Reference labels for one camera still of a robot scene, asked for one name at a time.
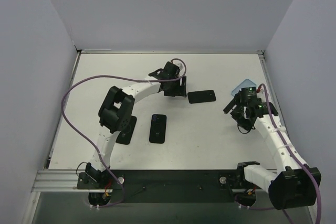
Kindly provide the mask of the black bare phone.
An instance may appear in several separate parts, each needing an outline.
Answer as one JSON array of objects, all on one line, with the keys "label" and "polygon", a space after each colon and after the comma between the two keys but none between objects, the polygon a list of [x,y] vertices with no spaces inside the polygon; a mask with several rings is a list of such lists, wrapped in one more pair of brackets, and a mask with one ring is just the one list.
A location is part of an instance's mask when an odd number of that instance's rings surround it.
[{"label": "black bare phone", "polygon": [[214,90],[192,91],[187,93],[190,104],[215,102],[216,95]]}]

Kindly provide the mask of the light blue phone case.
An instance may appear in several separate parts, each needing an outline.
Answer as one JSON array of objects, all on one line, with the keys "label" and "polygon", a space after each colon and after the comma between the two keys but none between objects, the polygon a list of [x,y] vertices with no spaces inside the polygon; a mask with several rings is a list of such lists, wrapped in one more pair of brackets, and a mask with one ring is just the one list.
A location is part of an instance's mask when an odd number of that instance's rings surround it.
[{"label": "light blue phone case", "polygon": [[249,87],[256,87],[256,84],[250,79],[245,79],[237,87],[235,87],[230,94],[231,96],[234,97],[235,94],[237,94],[242,88],[249,88]]}]

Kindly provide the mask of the small black cased phone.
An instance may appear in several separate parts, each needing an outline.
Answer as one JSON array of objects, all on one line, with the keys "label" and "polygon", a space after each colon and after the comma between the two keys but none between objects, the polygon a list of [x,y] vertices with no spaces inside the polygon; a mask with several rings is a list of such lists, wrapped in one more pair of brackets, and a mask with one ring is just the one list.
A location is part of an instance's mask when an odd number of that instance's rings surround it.
[{"label": "small black cased phone", "polygon": [[165,142],[167,116],[163,114],[153,114],[151,118],[149,142],[163,144]]}]

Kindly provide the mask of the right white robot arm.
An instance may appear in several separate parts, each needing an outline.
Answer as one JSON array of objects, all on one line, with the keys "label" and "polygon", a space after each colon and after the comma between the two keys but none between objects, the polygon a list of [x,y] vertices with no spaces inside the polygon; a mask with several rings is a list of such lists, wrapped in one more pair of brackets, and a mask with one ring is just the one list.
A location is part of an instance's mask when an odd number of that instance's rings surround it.
[{"label": "right white robot arm", "polygon": [[269,96],[262,95],[259,88],[241,88],[223,109],[238,127],[261,134],[276,165],[277,172],[272,173],[258,162],[241,162],[237,165],[240,183],[264,190],[277,210],[312,206],[318,199],[321,174],[298,154]]}]

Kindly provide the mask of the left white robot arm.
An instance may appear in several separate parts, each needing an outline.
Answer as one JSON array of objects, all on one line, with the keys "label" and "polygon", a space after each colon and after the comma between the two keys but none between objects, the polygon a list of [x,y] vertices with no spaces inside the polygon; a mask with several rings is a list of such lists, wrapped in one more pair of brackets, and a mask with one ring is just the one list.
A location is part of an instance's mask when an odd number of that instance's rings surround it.
[{"label": "left white robot arm", "polygon": [[100,131],[97,143],[80,133],[94,147],[85,171],[78,176],[79,189],[110,189],[112,182],[122,185],[111,171],[112,151],[120,133],[131,123],[134,106],[141,100],[162,92],[165,96],[186,97],[186,64],[174,58],[144,79],[132,80],[123,88],[112,86],[98,111]]}]

